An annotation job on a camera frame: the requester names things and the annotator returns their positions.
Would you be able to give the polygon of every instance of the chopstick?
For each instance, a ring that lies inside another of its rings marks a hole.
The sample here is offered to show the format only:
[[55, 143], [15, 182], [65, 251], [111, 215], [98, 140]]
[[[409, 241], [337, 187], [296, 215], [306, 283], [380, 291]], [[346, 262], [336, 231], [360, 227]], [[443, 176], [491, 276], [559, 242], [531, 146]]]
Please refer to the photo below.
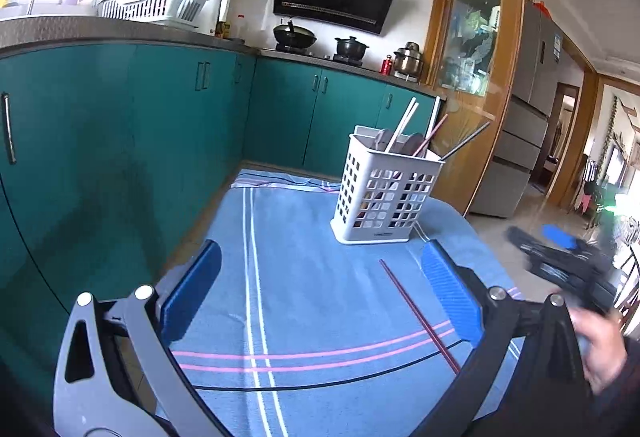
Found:
[[415, 157], [415, 156], [417, 156], [418, 154], [420, 154], [420, 152], [422, 151], [422, 149], [423, 149], [425, 146], [427, 146], [427, 145], [429, 144], [429, 142], [431, 141], [431, 138], [432, 138], [433, 136], [435, 136], [435, 134], [436, 134], [436, 132], [438, 131], [438, 129], [439, 129], [439, 128], [442, 126], [442, 124], [444, 123], [444, 120], [446, 120], [448, 117], [449, 117], [449, 112], [447, 112], [447, 113], [442, 117], [442, 119], [438, 122], [438, 124], [437, 124], [435, 127], [433, 127], [433, 130], [431, 130], [431, 133], [430, 133], [426, 138], [424, 138], [424, 141], [422, 141], [422, 142], [420, 143], [420, 148], [418, 148], [418, 150], [416, 150], [416, 151], [414, 152], [414, 156], [413, 156], [413, 157]]
[[460, 150], [460, 148], [465, 146], [466, 143], [471, 141], [474, 137], [480, 134], [480, 132], [482, 132], [486, 127], [488, 127], [489, 124], [490, 122], [486, 122], [484, 125], [482, 125], [482, 127], [478, 128], [476, 131], [474, 131], [469, 136], [467, 136], [464, 140], [460, 141], [456, 146], [454, 146], [451, 150], [449, 150], [444, 156], [440, 157], [440, 160], [444, 161], [449, 157], [453, 156], [453, 154], [455, 154], [458, 150]]
[[404, 114], [400, 119], [400, 123], [398, 123], [396, 130], [391, 136], [391, 140], [389, 140], [389, 144], [386, 145], [385, 153], [388, 154], [391, 151], [391, 147], [394, 146], [394, 144], [396, 143], [396, 139], [400, 134], [402, 134], [402, 131], [406, 127], [407, 123], [409, 123], [409, 121], [411, 120], [411, 117], [412, 115], [414, 115], [415, 109], [417, 108], [418, 108], [417, 100], [415, 98], [411, 98], [411, 101], [409, 102], [409, 106], [406, 107], [406, 110], [404, 111]]
[[388, 274], [391, 281], [398, 288], [400, 294], [402, 295], [402, 298], [404, 298], [404, 301], [407, 302], [408, 306], [414, 312], [415, 317], [418, 319], [422, 327], [424, 327], [424, 330], [427, 331], [427, 334], [429, 335], [431, 340], [433, 340], [433, 343], [435, 343], [436, 347], [440, 351], [440, 354], [442, 354], [442, 357], [444, 357], [446, 362], [449, 364], [449, 367], [451, 367], [451, 369], [456, 375], [459, 374], [460, 365], [456, 361], [456, 358], [451, 355], [451, 353], [446, 348], [444, 343], [442, 343], [442, 340], [436, 334], [436, 331], [433, 329], [433, 327], [431, 327], [431, 325], [429, 325], [427, 318], [425, 318], [423, 314], [420, 312], [420, 309], [418, 309], [418, 306], [415, 305], [414, 301], [411, 299], [408, 293], [404, 290], [404, 287], [402, 287], [402, 284], [398, 281], [398, 279], [396, 278], [396, 275], [394, 275], [391, 269], [389, 269], [389, 266], [386, 264], [386, 262], [380, 259], [380, 263], [382, 264], [382, 267], [385, 268], [386, 274]]

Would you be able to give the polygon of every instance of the dish rack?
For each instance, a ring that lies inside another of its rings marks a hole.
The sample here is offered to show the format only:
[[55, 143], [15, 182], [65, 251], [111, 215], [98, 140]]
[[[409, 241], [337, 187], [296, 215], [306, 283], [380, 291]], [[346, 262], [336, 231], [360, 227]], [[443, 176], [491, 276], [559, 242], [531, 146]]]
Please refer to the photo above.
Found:
[[[338, 242], [406, 242], [444, 161], [379, 152], [371, 148], [377, 128], [350, 134], [338, 203], [331, 227]], [[404, 144], [409, 136], [398, 136]]]
[[164, 26], [195, 29], [196, 19], [208, 0], [103, 0], [98, 15]]

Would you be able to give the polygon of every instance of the black pot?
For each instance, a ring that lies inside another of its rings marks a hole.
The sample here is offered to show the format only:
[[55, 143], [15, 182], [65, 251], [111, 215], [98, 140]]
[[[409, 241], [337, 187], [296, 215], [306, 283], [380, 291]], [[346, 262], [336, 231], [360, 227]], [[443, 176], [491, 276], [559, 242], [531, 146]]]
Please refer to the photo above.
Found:
[[355, 36], [350, 36], [346, 39], [336, 38], [338, 41], [337, 53], [340, 56], [346, 56], [351, 60], [360, 61], [364, 58], [364, 51], [367, 50], [368, 45], [364, 45], [362, 42], [358, 42]]
[[288, 24], [274, 27], [273, 35], [279, 44], [299, 49], [308, 49], [316, 42], [313, 32], [304, 27], [294, 26], [291, 20]]

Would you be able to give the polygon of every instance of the person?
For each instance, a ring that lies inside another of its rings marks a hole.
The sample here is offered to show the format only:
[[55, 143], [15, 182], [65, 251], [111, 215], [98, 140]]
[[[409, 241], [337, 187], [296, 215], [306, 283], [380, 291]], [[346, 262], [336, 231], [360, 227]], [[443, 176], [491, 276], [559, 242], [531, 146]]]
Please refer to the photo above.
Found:
[[640, 343], [620, 334], [620, 314], [607, 317], [586, 309], [569, 309], [577, 334], [591, 347], [584, 375], [594, 393], [595, 436], [640, 435]]

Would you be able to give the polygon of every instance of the blue gripper pad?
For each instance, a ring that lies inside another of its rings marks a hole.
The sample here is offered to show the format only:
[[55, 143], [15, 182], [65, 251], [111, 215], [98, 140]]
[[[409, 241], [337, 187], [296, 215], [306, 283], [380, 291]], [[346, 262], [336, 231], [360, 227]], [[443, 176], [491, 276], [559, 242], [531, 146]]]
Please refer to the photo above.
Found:
[[424, 245], [421, 268], [458, 336], [478, 346], [482, 309], [433, 242]]
[[551, 242], [556, 243], [560, 247], [564, 247], [564, 249], [571, 250], [578, 247], [575, 237], [562, 231], [562, 229], [557, 226], [545, 224], [545, 226], [542, 226], [542, 234], [551, 240]]
[[222, 251], [217, 243], [207, 240], [182, 277], [160, 313], [160, 339], [168, 345], [187, 332], [202, 301], [222, 268]]

